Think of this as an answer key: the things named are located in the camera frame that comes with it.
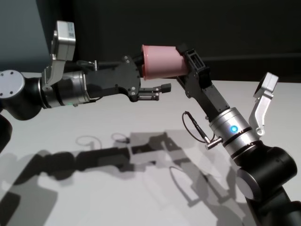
dark wall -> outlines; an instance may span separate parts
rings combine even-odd
[[[0,1],[0,71],[41,72],[49,62],[35,0]]]
[[[195,48],[212,78],[259,80],[266,71],[301,82],[301,1],[67,0],[76,58],[118,60],[141,45]]]

silver joint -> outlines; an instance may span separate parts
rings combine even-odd
[[[210,124],[217,137],[221,137],[229,155],[258,140],[252,128],[236,108],[228,109],[217,116]]]

gray wall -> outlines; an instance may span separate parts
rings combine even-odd
[[[0,71],[41,72],[48,48],[35,0],[0,0]]]

black bracket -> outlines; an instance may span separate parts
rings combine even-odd
[[[188,75],[178,77],[178,82],[185,89],[188,98],[195,98],[212,121],[223,111],[230,108],[228,103],[212,84],[210,68],[201,60],[194,49],[189,49],[185,44],[176,47],[189,66]]]

screw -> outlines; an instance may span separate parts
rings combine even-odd
[[[256,133],[259,135],[259,136],[263,136],[264,135],[264,130],[262,128],[257,128],[256,129]]]

